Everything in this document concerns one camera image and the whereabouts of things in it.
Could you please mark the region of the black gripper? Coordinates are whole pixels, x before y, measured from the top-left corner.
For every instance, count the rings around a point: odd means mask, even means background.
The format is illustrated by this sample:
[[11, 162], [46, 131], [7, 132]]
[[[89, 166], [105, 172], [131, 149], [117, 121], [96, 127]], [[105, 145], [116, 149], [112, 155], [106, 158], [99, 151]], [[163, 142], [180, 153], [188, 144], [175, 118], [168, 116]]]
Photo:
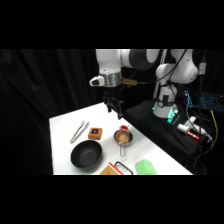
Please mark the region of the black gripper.
[[112, 110], [114, 110], [117, 112], [118, 119], [123, 117], [123, 101], [120, 99], [119, 87], [105, 88], [103, 93], [103, 101], [107, 106], [108, 113], [111, 113]]

